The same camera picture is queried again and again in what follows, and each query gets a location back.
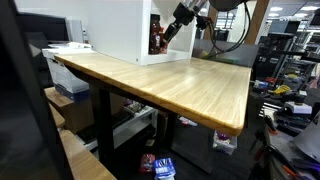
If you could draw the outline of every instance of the wire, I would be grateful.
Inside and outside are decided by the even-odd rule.
[[[212,47],[210,53],[205,57],[205,59],[210,59],[211,57],[216,56],[216,55],[218,55],[218,54],[222,54],[222,53],[225,53],[225,52],[233,51],[233,50],[239,48],[239,46],[244,42],[244,40],[246,39],[246,37],[247,37],[248,34],[249,34],[248,32],[249,32],[250,27],[251,27],[250,12],[249,12],[249,10],[248,10],[248,6],[247,6],[247,3],[246,3],[246,2],[244,2],[244,7],[245,7],[245,14],[246,14],[246,16],[244,16],[244,17],[245,17],[245,23],[244,23],[244,28],[243,28],[242,35],[241,35],[240,39],[238,40],[238,42],[237,42],[235,45],[233,45],[232,47],[230,47],[229,49],[223,50],[222,48],[219,48],[219,47],[216,45],[216,35],[214,34],[215,32],[214,32],[213,23],[210,23],[210,25],[209,25],[209,31],[210,31],[211,42],[212,42],[213,47]],[[247,21],[246,18],[248,18],[248,20],[249,20],[249,25],[248,25],[248,30],[247,30],[247,32],[246,32],[246,21]],[[216,48],[217,50],[219,50],[219,52],[216,52],[216,53],[212,54],[213,51],[214,51],[214,48]]]

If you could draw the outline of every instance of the white box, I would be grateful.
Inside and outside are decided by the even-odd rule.
[[[48,66],[52,76],[52,81],[56,90],[67,96],[73,101],[81,101],[89,95],[89,85],[85,81],[74,76],[63,63],[56,61],[54,55],[56,54],[74,54],[74,53],[93,53],[89,48],[72,49],[43,49],[42,53],[47,58]]]
[[[93,49],[136,65],[148,65],[191,57],[196,33],[195,20],[183,26],[169,44],[167,54],[149,55],[150,15],[161,15],[167,29],[175,21],[180,0],[91,0],[88,32]]]

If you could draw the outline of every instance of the floor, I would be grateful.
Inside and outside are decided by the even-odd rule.
[[[262,121],[256,118],[257,107],[253,99],[249,99],[248,112],[248,126],[238,136],[238,147],[231,156],[212,150],[212,130],[200,125],[197,127],[183,127],[181,124],[177,124],[174,143],[209,164],[213,168],[211,174],[203,172],[166,149],[146,148],[144,140],[141,138],[144,132],[141,132],[134,140],[117,149],[117,178],[120,180],[153,179],[154,175],[152,173],[141,174],[138,169],[141,155],[143,153],[154,153],[156,158],[170,157],[173,160],[177,172],[176,180],[194,180],[195,178],[217,180],[247,179],[254,164],[253,155],[249,155],[248,150],[255,140],[255,131],[262,126]]]

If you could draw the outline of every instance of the black table leg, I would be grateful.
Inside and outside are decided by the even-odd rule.
[[[110,93],[90,85],[90,95],[93,117],[97,129],[99,160],[112,173],[115,170],[113,167],[115,164],[115,150],[113,143]]]
[[[207,163],[205,163],[204,161],[200,160],[197,154],[192,154],[188,151],[188,149],[184,149],[179,144],[174,143],[173,140],[174,140],[174,130],[176,127],[176,123],[177,123],[177,114],[169,113],[167,130],[165,135],[165,146],[175,154],[179,155],[183,159],[187,160],[189,163],[196,166],[197,168],[203,170],[208,174],[211,174],[212,167]]]

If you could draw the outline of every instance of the blue package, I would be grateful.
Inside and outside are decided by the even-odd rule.
[[[169,178],[176,174],[170,158],[155,160],[153,167],[156,172],[156,179]]]

